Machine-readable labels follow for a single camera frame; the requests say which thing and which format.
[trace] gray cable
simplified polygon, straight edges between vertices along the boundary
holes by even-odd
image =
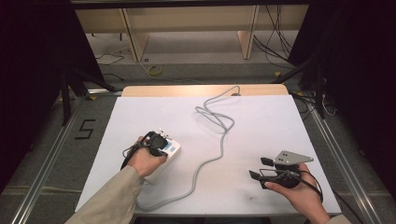
[[[144,206],[144,205],[142,205],[142,204],[136,199],[136,204],[137,204],[137,206],[138,206],[141,210],[143,210],[143,211],[153,211],[153,210],[156,210],[156,209],[158,209],[158,208],[160,208],[160,207],[163,207],[163,206],[165,206],[165,205],[167,205],[167,204],[169,204],[169,203],[174,203],[174,202],[177,202],[177,201],[182,200],[182,199],[184,199],[184,198],[187,198],[188,196],[190,196],[190,195],[195,191],[195,186],[196,186],[196,182],[197,182],[197,176],[198,176],[198,174],[199,174],[201,168],[204,167],[204,165],[206,165],[206,164],[208,164],[208,163],[210,163],[210,162],[212,162],[212,161],[217,161],[217,160],[219,160],[219,159],[221,159],[221,158],[223,157],[223,155],[224,155],[224,148],[223,148],[224,137],[225,137],[225,135],[227,134],[227,132],[231,130],[231,128],[232,128],[233,125],[235,124],[235,121],[234,121],[231,117],[228,117],[228,116],[223,115],[223,114],[220,114],[220,113],[213,112],[212,110],[210,110],[210,109],[207,107],[207,104],[208,104],[210,101],[219,98],[220,96],[224,95],[225,93],[227,93],[228,91],[231,91],[231,90],[234,89],[234,88],[237,88],[237,89],[238,89],[238,94],[239,94],[239,92],[240,92],[240,87],[239,87],[239,86],[233,86],[232,88],[228,89],[228,90],[225,91],[224,93],[222,93],[222,94],[220,94],[220,95],[218,95],[218,96],[215,96],[215,97],[212,97],[212,98],[206,100],[206,101],[204,102],[204,107],[200,107],[200,106],[196,106],[196,107],[195,107],[195,110],[196,110],[198,113],[200,113],[201,115],[205,116],[207,119],[209,119],[209,120],[212,121],[213,123],[219,125],[219,126],[224,130],[224,133],[222,134],[221,139],[220,139],[220,154],[219,154],[216,158],[213,158],[213,159],[209,159],[209,160],[207,160],[207,161],[204,161],[204,162],[202,162],[202,163],[198,166],[198,168],[195,170],[194,175],[193,175],[193,177],[192,177],[192,186],[191,186],[191,189],[190,189],[187,193],[185,193],[185,194],[183,194],[183,195],[180,195],[180,196],[177,196],[177,197],[174,197],[174,198],[170,198],[170,199],[164,200],[164,201],[162,201],[162,202],[156,203],[156,204],[151,205],[151,206]],[[221,118],[230,120],[230,121],[232,122],[232,124],[231,124],[229,127],[227,127],[227,126],[224,124],[224,122],[221,120]]]

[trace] forearm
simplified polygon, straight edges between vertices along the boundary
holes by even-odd
[[[140,177],[126,166],[96,192],[66,223],[129,223],[141,190]]]

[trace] table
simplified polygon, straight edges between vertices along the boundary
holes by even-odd
[[[219,154],[219,133],[221,133],[216,125],[205,120],[202,115],[194,113],[194,106],[210,98],[209,95],[219,95],[232,86],[126,88],[114,106],[102,144],[81,194],[78,209],[120,169],[123,158],[119,155],[120,152],[114,151],[114,148],[127,148],[128,144],[131,144],[131,136],[137,137],[139,134],[145,134],[146,131],[140,132],[151,131],[150,128],[158,125],[162,125],[161,128],[174,137],[181,144],[182,149],[152,185],[142,188],[138,200],[146,205],[178,196],[189,189],[191,177],[197,165]],[[153,211],[143,211],[137,208],[135,210],[137,216],[296,215],[297,211],[283,196],[269,190],[262,190],[260,184],[252,180],[248,174],[249,169],[258,171],[263,168],[260,157],[274,158],[281,149],[288,149],[314,158],[313,162],[309,162],[308,167],[322,186],[323,204],[331,214],[341,212],[297,108],[286,88],[279,84],[240,85],[239,87],[241,97],[226,96],[209,106],[235,118],[235,126],[227,133],[224,141],[223,158],[209,163],[200,171],[196,189],[192,195]],[[103,166],[104,163],[101,160],[106,160],[106,166]]]

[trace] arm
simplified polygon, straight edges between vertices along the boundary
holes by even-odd
[[[138,149],[128,165],[105,183],[66,223],[129,223],[141,190],[140,178],[150,175],[165,161],[164,156],[153,157],[145,148]]]
[[[299,169],[301,171],[309,172],[308,167],[305,164],[300,164]],[[307,173],[301,174],[302,179],[313,186],[317,186],[315,179]],[[273,190],[279,194],[285,196],[291,205],[303,216],[308,218],[313,224],[324,224],[324,223],[334,223],[331,222],[329,215],[324,209],[320,197],[316,192],[309,188],[304,183],[300,183],[294,189],[287,189],[278,184],[266,182],[265,187]]]

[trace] person's left hand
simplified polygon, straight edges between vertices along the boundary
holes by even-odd
[[[166,157],[154,157],[149,154],[144,147],[139,148],[132,158],[128,161],[128,165],[134,167],[140,177],[151,175],[161,164],[166,162]]]

